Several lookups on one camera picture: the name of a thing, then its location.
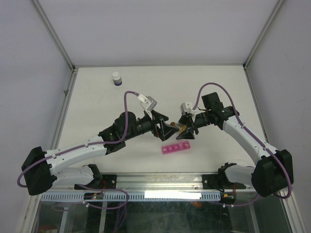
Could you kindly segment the clear bottle yellow capsules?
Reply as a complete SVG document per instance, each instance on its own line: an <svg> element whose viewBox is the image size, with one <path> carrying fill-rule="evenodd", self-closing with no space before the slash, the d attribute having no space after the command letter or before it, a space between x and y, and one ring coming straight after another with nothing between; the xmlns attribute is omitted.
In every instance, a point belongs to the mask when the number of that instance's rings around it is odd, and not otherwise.
<svg viewBox="0 0 311 233"><path fill-rule="evenodd" d="M182 124L182 123L179 123L179 122L171 122L170 125L178 128L179 131L181 131L181 132L184 131L187 128L187 126L185 124Z"/></svg>

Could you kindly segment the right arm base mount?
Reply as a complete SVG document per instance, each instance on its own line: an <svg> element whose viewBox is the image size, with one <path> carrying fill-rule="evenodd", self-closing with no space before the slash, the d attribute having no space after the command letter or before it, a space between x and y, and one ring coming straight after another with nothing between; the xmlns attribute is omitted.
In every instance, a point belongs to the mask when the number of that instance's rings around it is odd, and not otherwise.
<svg viewBox="0 0 311 233"><path fill-rule="evenodd" d="M236 163L225 163L216 173L203 174L202 185L204 190L214 189L221 193L221 198L216 204L224 207L245 207L257 201L257 194L252 200L245 203L236 203L238 187L252 187L252 166L240 166Z"/></svg>

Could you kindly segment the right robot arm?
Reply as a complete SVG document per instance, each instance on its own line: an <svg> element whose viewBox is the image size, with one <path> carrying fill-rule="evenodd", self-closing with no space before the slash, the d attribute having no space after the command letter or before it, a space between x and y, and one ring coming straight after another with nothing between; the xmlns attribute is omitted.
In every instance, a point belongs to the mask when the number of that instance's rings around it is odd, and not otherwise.
<svg viewBox="0 0 311 233"><path fill-rule="evenodd" d="M225 163L218 169L215 181L210 185L219 190L240 183L254 187L262 197L267 197L294 183L292 155L262 141L246 124L233 106L224 107L216 92L202 97L205 109L196 114L192 103L181 104L181 118L177 125L182 132L177 139L194 139L199 128L215 125L231 136L250 156L254 166Z"/></svg>

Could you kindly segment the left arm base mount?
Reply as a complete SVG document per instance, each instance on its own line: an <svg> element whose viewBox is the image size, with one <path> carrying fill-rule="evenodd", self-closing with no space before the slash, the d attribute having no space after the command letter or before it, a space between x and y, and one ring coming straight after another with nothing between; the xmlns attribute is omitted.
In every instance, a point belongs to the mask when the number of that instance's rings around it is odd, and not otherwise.
<svg viewBox="0 0 311 233"><path fill-rule="evenodd" d="M92 190L95 189L116 189L117 175L116 174L102 174L96 164L85 165L88 174L90 173L91 180L89 182L78 182L74 184L75 190L86 190L81 185L84 185Z"/></svg>

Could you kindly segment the pink weekly pill organizer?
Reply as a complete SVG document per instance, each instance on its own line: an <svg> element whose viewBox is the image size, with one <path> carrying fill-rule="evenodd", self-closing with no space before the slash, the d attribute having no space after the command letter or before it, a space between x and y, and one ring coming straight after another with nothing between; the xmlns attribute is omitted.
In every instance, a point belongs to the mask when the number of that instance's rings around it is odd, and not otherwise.
<svg viewBox="0 0 311 233"><path fill-rule="evenodd" d="M165 145L161 147L162 154L170 154L175 152L180 152L184 150L189 150L191 148L189 141L180 141L177 143Z"/></svg>

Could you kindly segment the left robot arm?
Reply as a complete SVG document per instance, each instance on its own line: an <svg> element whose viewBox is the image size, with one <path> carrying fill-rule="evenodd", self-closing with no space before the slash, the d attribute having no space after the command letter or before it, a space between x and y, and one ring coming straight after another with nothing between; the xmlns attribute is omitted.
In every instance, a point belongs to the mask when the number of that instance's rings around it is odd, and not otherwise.
<svg viewBox="0 0 311 233"><path fill-rule="evenodd" d="M28 190L29 195L42 194L61 181L69 185L85 185L98 188L102 183L101 173L96 165L74 170L73 165L102 155L108 155L123 149L126 141L151 132L161 141L169 139L178 132L178 128L168 124L168 117L154 110L136 118L132 112L123 112L114 123L96 136L72 147L44 151L33 148L21 166L21 178L25 184L18 186Z"/></svg>

